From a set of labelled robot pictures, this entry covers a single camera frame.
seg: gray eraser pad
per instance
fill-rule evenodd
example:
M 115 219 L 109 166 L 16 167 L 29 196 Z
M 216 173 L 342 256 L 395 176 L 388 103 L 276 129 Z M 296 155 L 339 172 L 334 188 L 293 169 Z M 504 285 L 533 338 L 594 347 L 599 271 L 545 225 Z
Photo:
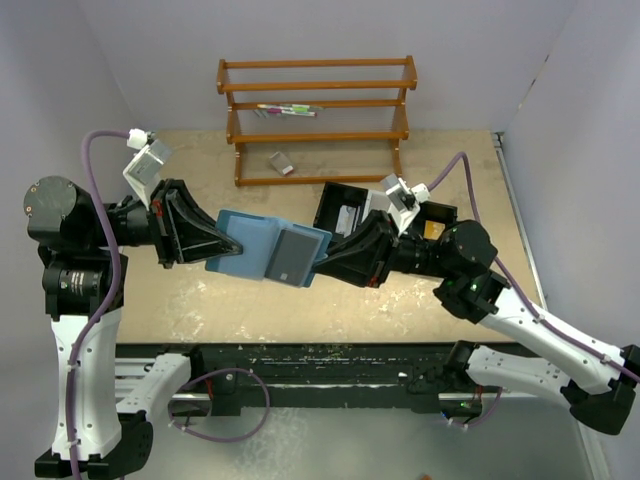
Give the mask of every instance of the gray eraser pad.
M 231 217 L 226 234 L 242 245 L 242 255 L 221 257 L 217 271 L 235 277 L 264 277 L 278 226 L 273 221 Z
M 267 266 L 265 278 L 301 287 L 311 273 L 322 235 L 283 228 Z

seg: gray wall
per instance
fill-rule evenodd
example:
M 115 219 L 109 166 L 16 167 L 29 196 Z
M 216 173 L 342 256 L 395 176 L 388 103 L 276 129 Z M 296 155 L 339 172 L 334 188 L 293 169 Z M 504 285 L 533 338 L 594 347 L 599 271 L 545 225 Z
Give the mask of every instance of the gray wall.
M 408 100 L 413 128 L 501 131 L 575 0 L 79 3 L 127 102 L 153 128 L 225 128 L 220 58 L 411 54 L 419 70 Z
M 505 155 L 551 310 L 603 340 L 640 342 L 640 3 L 579 3 L 506 133 Z M 638 478 L 640 412 L 605 439 Z
M 44 315 L 42 265 L 26 234 L 22 200 L 40 177 L 85 185 L 79 145 L 94 128 L 134 126 L 74 0 L 0 0 L 0 418 L 2 477 L 33 478 L 50 445 L 57 409 L 55 344 Z M 125 192 L 130 154 L 96 142 L 105 197 Z

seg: wooden rack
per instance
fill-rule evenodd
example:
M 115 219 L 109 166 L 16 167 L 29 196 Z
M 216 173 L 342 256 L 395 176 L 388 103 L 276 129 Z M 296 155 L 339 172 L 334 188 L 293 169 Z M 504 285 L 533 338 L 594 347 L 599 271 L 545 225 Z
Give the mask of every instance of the wooden rack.
M 268 83 L 232 83 L 229 71 L 234 69 L 280 69 L 298 67 L 381 67 L 403 66 L 400 79 L 397 80 L 345 80 L 345 81 L 301 81 L 301 82 L 268 82 Z M 244 178 L 243 155 L 248 143 L 280 143 L 280 142 L 332 142 L 345 140 L 387 140 L 391 147 L 393 172 L 402 175 L 400 162 L 400 140 L 409 137 L 409 124 L 405 110 L 407 89 L 415 90 L 418 83 L 413 57 L 406 58 L 377 58 L 377 59 L 342 59 L 342 60 L 289 60 L 263 62 L 227 62 L 220 60 L 216 85 L 219 94 L 227 97 L 227 143 L 235 145 L 236 186 L 252 185 L 286 185 L 308 184 L 324 182 L 378 182 L 385 175 L 351 175 L 351 176 L 316 176 L 316 177 L 282 177 L 282 178 Z M 261 102 L 236 102 L 236 92 L 266 92 L 285 90 L 336 90 L 336 89 L 397 89 L 395 99 L 359 99 L 359 100 L 291 100 Z M 324 109 L 335 108 L 394 108 L 391 128 L 387 131 L 344 131 L 326 133 L 278 133 L 278 134 L 243 134 L 240 126 L 239 111 L 254 110 L 258 104 L 304 104 Z

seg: gray floor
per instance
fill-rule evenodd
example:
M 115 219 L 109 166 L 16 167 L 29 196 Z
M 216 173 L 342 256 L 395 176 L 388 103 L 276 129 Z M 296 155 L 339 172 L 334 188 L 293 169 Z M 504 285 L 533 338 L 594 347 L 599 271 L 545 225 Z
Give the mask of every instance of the gray floor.
M 208 418 L 215 435 L 247 431 L 260 409 Z M 404 410 L 275 409 L 264 429 L 238 444 L 213 444 L 164 424 L 149 463 L 128 480 L 540 480 L 592 478 L 577 425 L 566 411 L 506 399 L 482 426 L 463 432 L 437 415 Z

